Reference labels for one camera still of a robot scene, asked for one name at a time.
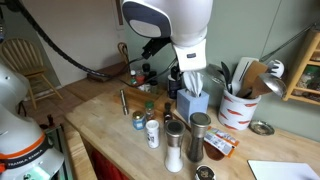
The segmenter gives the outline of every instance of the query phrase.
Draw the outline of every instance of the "wooden shelf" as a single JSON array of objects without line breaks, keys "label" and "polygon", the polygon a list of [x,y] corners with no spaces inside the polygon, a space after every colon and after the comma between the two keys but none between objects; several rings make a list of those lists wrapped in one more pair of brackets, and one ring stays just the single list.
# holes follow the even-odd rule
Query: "wooden shelf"
[{"label": "wooden shelf", "polygon": [[320,102],[317,102],[317,101],[314,101],[314,100],[311,100],[311,99],[308,99],[308,98],[305,98],[302,96],[294,96],[294,95],[288,95],[288,96],[289,96],[288,99],[294,99],[294,100],[298,100],[298,101],[307,102],[310,104],[320,105]]},{"label": "wooden shelf", "polygon": [[310,60],[307,65],[314,65],[314,66],[320,66],[320,61],[312,61]]},{"label": "wooden shelf", "polygon": [[308,65],[319,66],[320,68],[320,61],[312,60],[312,58],[318,57],[320,57],[320,31],[317,29],[311,29],[308,32],[308,35],[300,49],[296,61],[292,63],[292,67],[289,69],[289,76],[287,81],[287,94],[282,98],[284,101],[294,99],[310,104],[320,105],[320,102],[305,97],[292,95],[292,92],[294,90],[320,95],[320,91],[297,87],[297,83],[300,80],[303,71]]},{"label": "wooden shelf", "polygon": [[301,88],[301,87],[295,87],[294,90],[299,90],[299,91],[304,91],[304,92],[309,92],[309,93],[319,94],[319,95],[320,95],[320,91],[316,91],[316,90],[313,90],[313,89],[306,89],[306,88]]}]

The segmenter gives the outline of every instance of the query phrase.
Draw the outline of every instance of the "metal rod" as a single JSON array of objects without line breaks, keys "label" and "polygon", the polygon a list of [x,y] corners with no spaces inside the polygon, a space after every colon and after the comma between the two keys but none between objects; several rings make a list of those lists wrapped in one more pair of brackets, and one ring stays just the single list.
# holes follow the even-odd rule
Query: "metal rod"
[{"label": "metal rod", "polygon": [[128,106],[127,106],[127,101],[126,101],[126,97],[124,95],[123,89],[120,89],[120,99],[121,99],[121,103],[122,103],[123,114],[124,115],[128,115],[129,114],[129,109],[128,109]]},{"label": "metal rod", "polygon": [[269,54],[263,56],[262,58],[260,58],[260,62],[265,62],[266,60],[268,60],[271,56],[273,56],[276,52],[278,52],[280,49],[284,48],[286,45],[290,44],[292,41],[296,40],[298,37],[300,37],[301,35],[303,35],[305,32],[307,32],[309,29],[311,29],[312,27],[315,27],[317,25],[317,22],[312,23],[311,25],[309,25],[308,27],[306,27],[305,29],[303,29],[302,31],[300,31],[297,35],[293,36],[291,39],[289,39],[287,42],[285,42],[284,44],[282,44],[280,47],[278,47],[276,50],[270,52]]}]

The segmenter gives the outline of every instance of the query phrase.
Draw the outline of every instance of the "green wall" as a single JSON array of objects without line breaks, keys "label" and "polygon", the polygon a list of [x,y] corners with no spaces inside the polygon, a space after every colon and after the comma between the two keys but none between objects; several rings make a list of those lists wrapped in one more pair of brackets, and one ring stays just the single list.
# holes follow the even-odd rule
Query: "green wall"
[{"label": "green wall", "polygon": [[[207,62],[220,65],[224,61],[234,70],[241,57],[260,58],[315,21],[320,21],[318,0],[215,0],[208,24]],[[130,59],[140,57],[149,39],[138,36],[128,26],[125,31]],[[279,59],[288,67],[303,37],[271,59]],[[167,45],[148,62],[161,72],[174,57],[171,45]],[[139,68],[141,63],[132,67]],[[167,75],[160,80],[165,82]],[[208,79],[204,84],[204,90],[210,94],[210,104],[219,107],[223,89]],[[268,94],[262,97],[253,119],[320,142],[319,115],[319,106],[294,100],[284,102]]]},{"label": "green wall", "polygon": [[47,54],[44,51],[44,48],[39,40],[37,32],[32,28],[32,26],[28,23],[28,21],[22,16],[20,12],[12,12],[7,8],[7,6],[3,5],[1,6],[1,8],[3,11],[3,16],[7,29],[6,39],[11,37],[20,37],[28,39],[35,43],[42,53],[44,65],[48,68],[48,71],[45,73],[46,77],[55,87],[60,86],[60,82],[52,68]]}]

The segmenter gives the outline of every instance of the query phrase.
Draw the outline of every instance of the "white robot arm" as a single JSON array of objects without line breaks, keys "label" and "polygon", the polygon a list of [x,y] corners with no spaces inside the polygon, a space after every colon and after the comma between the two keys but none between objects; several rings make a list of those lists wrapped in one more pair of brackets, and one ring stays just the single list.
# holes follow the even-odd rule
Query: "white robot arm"
[{"label": "white robot arm", "polygon": [[181,71],[206,67],[207,24],[213,0],[124,0],[129,26],[149,38],[170,38]]},{"label": "white robot arm", "polygon": [[28,86],[25,77],[0,63],[0,180],[50,179],[64,161],[39,125],[16,113]]}]

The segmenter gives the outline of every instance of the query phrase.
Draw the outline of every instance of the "small tin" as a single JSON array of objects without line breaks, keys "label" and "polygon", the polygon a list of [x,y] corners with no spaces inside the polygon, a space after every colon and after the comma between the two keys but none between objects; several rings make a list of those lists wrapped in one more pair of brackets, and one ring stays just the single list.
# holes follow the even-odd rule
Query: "small tin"
[{"label": "small tin", "polygon": [[206,165],[201,165],[197,168],[195,180],[216,180],[216,175]]},{"label": "small tin", "polygon": [[135,111],[132,114],[132,125],[136,130],[141,130],[146,126],[146,119],[141,111]]}]

